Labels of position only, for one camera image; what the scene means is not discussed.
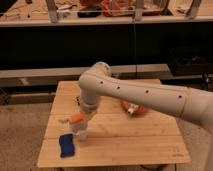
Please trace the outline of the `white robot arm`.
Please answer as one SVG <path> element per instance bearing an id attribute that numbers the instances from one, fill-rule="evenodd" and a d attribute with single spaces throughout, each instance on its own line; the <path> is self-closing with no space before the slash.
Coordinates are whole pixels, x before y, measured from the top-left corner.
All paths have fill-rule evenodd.
<path id="1" fill-rule="evenodd" d="M 80 110 L 90 115 L 101 96 L 113 97 L 198 125 L 213 135 L 213 92 L 190 87 L 133 82 L 111 77 L 111 68 L 97 62 L 78 80 Z"/>

